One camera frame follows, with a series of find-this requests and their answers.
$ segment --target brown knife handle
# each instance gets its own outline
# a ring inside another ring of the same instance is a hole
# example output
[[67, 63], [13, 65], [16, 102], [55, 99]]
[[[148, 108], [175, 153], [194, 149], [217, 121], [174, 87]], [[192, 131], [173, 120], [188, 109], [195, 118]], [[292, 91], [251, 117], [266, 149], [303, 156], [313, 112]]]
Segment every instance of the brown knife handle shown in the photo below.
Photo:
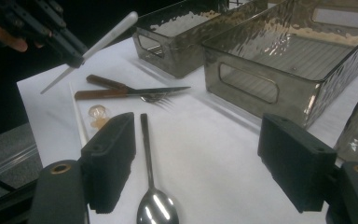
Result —
[[120, 82], [116, 82], [114, 80], [110, 80], [110, 79], [107, 79], [107, 78], [104, 78], [104, 77], [98, 77], [98, 76], [95, 76], [95, 75], [89, 75], [86, 80], [89, 82], [89, 83], [92, 83], [92, 84], [96, 84], [96, 85], [99, 85], [99, 86], [103, 86], [103, 87], [106, 87], [106, 88], [110, 88], [110, 89], [125, 89], [127, 88], [127, 86], [123, 83], [120, 83]]
[[126, 96], [126, 90], [77, 91], [75, 93], [76, 100], [119, 98]]

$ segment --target spoon bowl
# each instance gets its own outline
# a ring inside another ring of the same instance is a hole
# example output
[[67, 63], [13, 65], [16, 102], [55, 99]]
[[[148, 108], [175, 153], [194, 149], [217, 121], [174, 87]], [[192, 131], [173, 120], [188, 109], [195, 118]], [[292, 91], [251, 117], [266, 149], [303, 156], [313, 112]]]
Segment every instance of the spoon bowl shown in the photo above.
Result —
[[137, 224], [178, 224], [179, 217], [173, 201], [159, 189], [149, 189], [139, 204]]
[[141, 114], [141, 124], [144, 134], [149, 190], [139, 204], [136, 223], [179, 224], [179, 217], [173, 201], [154, 186], [147, 114]]

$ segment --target finger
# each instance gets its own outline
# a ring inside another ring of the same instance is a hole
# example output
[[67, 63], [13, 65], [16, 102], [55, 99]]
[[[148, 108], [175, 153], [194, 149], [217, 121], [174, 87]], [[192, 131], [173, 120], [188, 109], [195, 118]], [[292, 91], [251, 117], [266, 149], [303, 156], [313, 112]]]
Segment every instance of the finger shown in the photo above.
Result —
[[12, 36], [1, 27], [0, 27], [0, 41], [19, 52], [24, 52], [28, 49], [28, 45], [25, 42], [25, 40]]

